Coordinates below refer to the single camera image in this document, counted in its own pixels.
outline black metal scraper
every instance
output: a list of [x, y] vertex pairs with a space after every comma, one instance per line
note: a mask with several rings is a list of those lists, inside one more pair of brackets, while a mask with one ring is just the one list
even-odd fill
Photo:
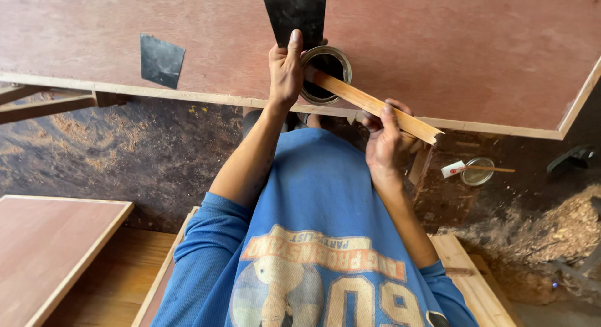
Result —
[[303, 49], [321, 45], [326, 0], [263, 0], [274, 29], [278, 46], [285, 48], [290, 33], [299, 29], [303, 34]]
[[154, 83], [177, 88], [185, 50], [179, 46], [140, 34], [142, 78]]

